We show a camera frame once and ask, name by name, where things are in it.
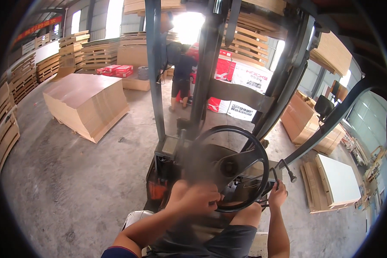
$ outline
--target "driver's leg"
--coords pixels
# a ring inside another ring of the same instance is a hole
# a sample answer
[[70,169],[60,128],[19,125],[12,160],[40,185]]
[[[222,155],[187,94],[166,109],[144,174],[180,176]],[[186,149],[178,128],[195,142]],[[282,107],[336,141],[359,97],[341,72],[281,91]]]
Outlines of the driver's leg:
[[218,258],[248,257],[261,219],[262,207],[253,203],[240,210],[221,234],[204,245]]

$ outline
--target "plywood sheet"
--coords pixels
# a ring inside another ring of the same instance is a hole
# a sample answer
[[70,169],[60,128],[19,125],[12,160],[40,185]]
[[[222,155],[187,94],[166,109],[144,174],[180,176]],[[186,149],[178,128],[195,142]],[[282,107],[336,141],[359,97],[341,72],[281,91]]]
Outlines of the plywood sheet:
[[351,166],[321,154],[318,154],[317,158],[320,161],[320,164],[317,165],[325,174],[325,180],[330,190],[331,204],[329,205],[352,203],[361,198]]

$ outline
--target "shorts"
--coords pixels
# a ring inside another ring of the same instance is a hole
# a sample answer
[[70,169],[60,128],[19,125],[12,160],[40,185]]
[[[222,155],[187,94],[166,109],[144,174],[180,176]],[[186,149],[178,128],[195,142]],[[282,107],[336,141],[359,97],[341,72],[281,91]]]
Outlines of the shorts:
[[181,91],[181,98],[188,97],[189,90],[191,89],[191,82],[189,80],[173,80],[172,81],[172,93],[171,97],[176,98],[178,92]]
[[177,223],[147,248],[147,258],[194,255],[210,258],[248,257],[257,229],[248,225],[228,225],[219,235],[201,243],[192,226]]

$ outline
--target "window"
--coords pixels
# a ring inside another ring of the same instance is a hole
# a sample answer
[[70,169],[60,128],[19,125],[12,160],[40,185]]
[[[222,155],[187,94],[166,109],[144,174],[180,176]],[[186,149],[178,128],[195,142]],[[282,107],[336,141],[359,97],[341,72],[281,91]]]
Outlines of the window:
[[106,18],[106,39],[120,36],[120,24],[122,22],[123,0],[110,0],[108,5],[108,17]]
[[54,26],[53,32],[54,32],[56,35],[59,34],[59,24],[56,24],[56,25]]
[[344,75],[341,79],[340,79],[340,84],[344,87],[347,88],[347,84],[348,84],[348,81],[350,80],[350,77],[351,77],[351,71],[348,70],[347,71],[347,74]]
[[178,38],[182,44],[192,45],[199,40],[199,32],[205,16],[198,12],[185,12],[173,17],[173,32],[178,33]]
[[72,17],[72,31],[71,31],[71,34],[75,34],[75,33],[78,33],[79,32],[79,23],[80,23],[80,13],[82,11],[79,10],[75,13],[73,13],[73,17]]
[[276,45],[276,50],[273,55],[273,60],[271,63],[271,67],[269,68],[271,71],[275,71],[276,66],[278,65],[279,58],[281,57],[282,51],[284,50],[285,41],[279,40],[278,44]]

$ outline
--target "wooden board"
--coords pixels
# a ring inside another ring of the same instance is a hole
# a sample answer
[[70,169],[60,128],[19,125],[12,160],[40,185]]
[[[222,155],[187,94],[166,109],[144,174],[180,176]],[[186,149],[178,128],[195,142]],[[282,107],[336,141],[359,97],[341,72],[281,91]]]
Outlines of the wooden board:
[[329,206],[353,203],[361,198],[351,166],[321,154],[317,154],[316,164],[329,189]]
[[339,38],[330,32],[321,34],[318,48],[311,50],[310,59],[343,77],[350,68],[352,55]]

